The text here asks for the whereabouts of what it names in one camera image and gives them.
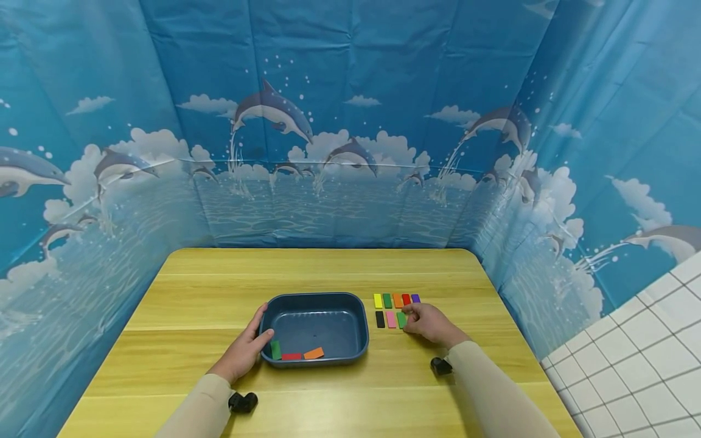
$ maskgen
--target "hand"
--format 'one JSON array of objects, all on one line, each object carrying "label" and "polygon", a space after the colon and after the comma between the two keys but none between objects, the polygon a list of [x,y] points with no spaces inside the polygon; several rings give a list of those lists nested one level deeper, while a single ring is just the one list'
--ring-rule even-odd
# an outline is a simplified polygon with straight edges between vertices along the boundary
[{"label": "hand", "polygon": [[407,304],[402,308],[407,314],[404,331],[420,334],[431,342],[450,350],[455,345],[472,339],[450,322],[443,312],[425,303]]},{"label": "hand", "polygon": [[233,384],[253,368],[258,354],[275,334],[273,329],[267,329],[261,336],[256,337],[261,318],[267,308],[267,303],[258,308],[251,322],[226,349],[221,359],[207,371],[207,374],[216,374],[227,380],[229,384]]}]

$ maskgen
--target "wooden table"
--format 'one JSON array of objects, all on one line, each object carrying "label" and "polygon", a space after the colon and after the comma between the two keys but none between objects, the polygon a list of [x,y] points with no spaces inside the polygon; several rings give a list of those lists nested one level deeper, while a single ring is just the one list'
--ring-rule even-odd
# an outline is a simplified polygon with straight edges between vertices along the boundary
[{"label": "wooden table", "polygon": [[420,294],[466,330],[543,410],[563,437],[570,415],[479,262],[461,249],[181,249],[170,255],[60,433],[151,437],[195,382],[278,294],[347,291],[370,324],[354,365],[256,367],[234,386],[255,391],[251,416],[224,437],[478,437],[463,422],[440,354],[398,329],[376,328],[373,293]]}]

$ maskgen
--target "pink block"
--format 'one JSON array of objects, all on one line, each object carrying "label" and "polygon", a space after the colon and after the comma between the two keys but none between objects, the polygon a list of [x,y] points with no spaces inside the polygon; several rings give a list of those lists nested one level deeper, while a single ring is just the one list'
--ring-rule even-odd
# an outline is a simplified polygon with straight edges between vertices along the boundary
[{"label": "pink block", "polygon": [[390,329],[396,329],[397,328],[397,316],[394,314],[394,312],[385,312],[387,315],[387,327]]}]

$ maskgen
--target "left hand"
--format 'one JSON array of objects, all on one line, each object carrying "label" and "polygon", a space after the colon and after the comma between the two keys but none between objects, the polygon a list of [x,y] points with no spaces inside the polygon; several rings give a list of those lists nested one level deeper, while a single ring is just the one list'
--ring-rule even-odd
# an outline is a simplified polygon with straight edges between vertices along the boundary
[{"label": "left hand", "polygon": [[273,329],[267,329],[261,336],[256,337],[261,318],[267,308],[267,303],[263,303],[258,308],[251,322],[226,349],[226,352],[217,360],[217,363],[207,371],[207,374],[216,374],[227,380],[229,384],[233,384],[253,368],[258,359],[258,354],[275,334]]}]

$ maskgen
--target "blue backdrop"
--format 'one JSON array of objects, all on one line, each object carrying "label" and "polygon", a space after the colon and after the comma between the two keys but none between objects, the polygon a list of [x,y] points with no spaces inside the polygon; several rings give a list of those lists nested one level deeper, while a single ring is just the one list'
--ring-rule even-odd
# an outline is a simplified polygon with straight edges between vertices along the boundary
[{"label": "blue backdrop", "polygon": [[464,247],[539,358],[701,249],[695,0],[0,17],[1,436],[57,433],[180,247]]}]

